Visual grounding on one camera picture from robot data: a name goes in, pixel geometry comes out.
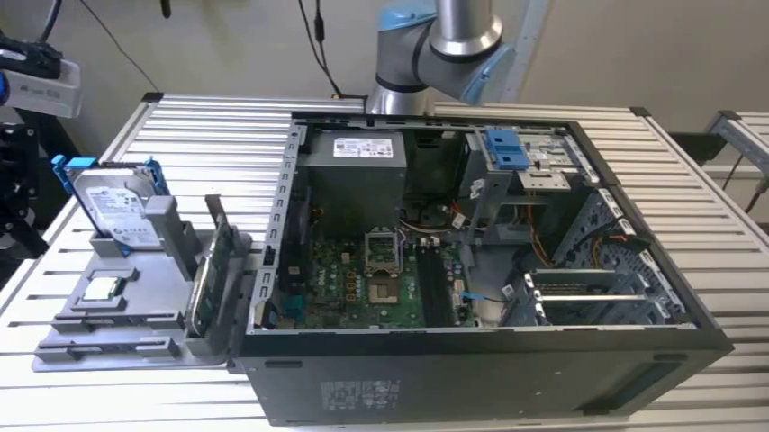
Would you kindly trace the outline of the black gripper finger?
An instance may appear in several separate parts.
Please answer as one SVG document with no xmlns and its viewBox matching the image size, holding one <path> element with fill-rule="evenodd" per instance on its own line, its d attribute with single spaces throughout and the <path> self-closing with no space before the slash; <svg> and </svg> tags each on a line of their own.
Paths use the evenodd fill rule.
<svg viewBox="0 0 769 432">
<path fill-rule="evenodd" d="M 1 123 L 1 237 L 10 245 L 2 259 L 36 259 L 48 250 L 33 227 L 30 202 L 38 196 L 38 138 L 21 123 Z"/>
</svg>

